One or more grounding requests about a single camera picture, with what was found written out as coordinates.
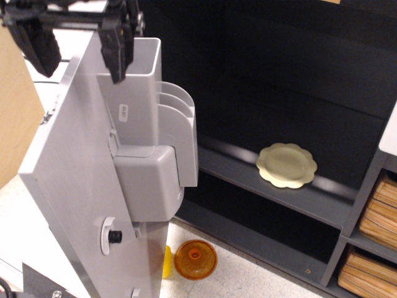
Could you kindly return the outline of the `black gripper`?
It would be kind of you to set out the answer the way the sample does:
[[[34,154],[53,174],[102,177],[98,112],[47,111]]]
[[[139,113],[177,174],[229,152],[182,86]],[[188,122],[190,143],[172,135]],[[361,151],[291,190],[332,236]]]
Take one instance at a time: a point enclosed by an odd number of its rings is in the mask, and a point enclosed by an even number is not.
[[[134,34],[141,37],[145,29],[138,1],[106,1],[100,12],[91,12],[85,7],[70,9],[79,3],[1,1],[1,19],[35,70],[47,78],[54,74],[61,61],[60,48],[52,29],[98,29],[105,66],[112,82],[121,83],[133,61]]]

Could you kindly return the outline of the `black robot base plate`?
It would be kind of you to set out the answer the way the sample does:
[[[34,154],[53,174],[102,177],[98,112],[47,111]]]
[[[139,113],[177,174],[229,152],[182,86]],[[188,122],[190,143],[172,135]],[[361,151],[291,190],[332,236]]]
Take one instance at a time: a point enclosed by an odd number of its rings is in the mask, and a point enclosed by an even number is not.
[[[75,298],[70,291],[53,282],[51,279],[22,264],[23,290],[32,297]]]

